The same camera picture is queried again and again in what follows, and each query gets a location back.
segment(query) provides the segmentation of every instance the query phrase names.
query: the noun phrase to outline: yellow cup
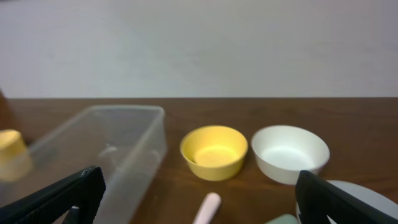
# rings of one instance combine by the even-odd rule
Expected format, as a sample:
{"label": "yellow cup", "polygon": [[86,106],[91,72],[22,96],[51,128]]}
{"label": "yellow cup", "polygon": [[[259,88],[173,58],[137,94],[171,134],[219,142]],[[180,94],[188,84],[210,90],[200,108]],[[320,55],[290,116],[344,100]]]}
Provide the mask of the yellow cup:
{"label": "yellow cup", "polygon": [[233,128],[205,126],[187,134],[180,150],[195,175],[217,181],[239,172],[248,151],[248,142]]}
{"label": "yellow cup", "polygon": [[0,131],[0,180],[17,181],[32,168],[32,158],[21,134],[15,130]]}

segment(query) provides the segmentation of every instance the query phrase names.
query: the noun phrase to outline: gray wall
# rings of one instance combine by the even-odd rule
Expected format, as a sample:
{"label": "gray wall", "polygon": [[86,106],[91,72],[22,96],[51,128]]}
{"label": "gray wall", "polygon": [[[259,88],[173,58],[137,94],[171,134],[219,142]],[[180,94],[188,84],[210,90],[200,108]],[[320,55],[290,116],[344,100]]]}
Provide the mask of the gray wall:
{"label": "gray wall", "polygon": [[25,97],[398,96],[397,0],[0,2]]}

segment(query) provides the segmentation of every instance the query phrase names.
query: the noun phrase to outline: pink utensil handle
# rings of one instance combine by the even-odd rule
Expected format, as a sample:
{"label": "pink utensil handle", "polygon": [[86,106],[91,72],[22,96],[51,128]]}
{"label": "pink utensil handle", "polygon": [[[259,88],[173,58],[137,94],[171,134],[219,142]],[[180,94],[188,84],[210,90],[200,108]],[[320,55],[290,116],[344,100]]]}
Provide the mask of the pink utensil handle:
{"label": "pink utensil handle", "polygon": [[221,204],[221,197],[216,193],[208,193],[200,205],[199,211],[193,224],[209,224],[213,219],[218,207]]}

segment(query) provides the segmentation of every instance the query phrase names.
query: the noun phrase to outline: clear plastic bin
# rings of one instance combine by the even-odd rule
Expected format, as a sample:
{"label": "clear plastic bin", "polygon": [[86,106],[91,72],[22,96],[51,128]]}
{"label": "clear plastic bin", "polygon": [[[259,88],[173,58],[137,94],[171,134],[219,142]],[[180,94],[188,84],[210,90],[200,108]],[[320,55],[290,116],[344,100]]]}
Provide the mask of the clear plastic bin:
{"label": "clear plastic bin", "polygon": [[128,223],[167,146],[158,106],[94,106],[29,148],[33,169],[0,182],[0,207],[88,166],[100,166],[106,191],[94,223]]}

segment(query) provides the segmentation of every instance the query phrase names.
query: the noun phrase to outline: dark brown tabletop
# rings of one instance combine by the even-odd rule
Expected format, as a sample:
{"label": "dark brown tabletop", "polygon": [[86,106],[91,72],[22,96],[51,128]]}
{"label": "dark brown tabletop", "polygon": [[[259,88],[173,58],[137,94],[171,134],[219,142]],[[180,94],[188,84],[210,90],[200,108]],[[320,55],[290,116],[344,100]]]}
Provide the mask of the dark brown tabletop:
{"label": "dark brown tabletop", "polygon": [[294,187],[266,177],[251,149],[230,180],[209,182],[189,171],[180,141],[209,124],[235,128],[248,141],[265,126],[305,128],[330,148],[321,178],[360,184],[398,202],[398,98],[0,100],[0,129],[19,130],[32,142],[87,106],[109,104],[160,105],[166,112],[168,153],[131,223],[191,223],[209,192],[222,199],[212,223],[264,223],[295,214]]}

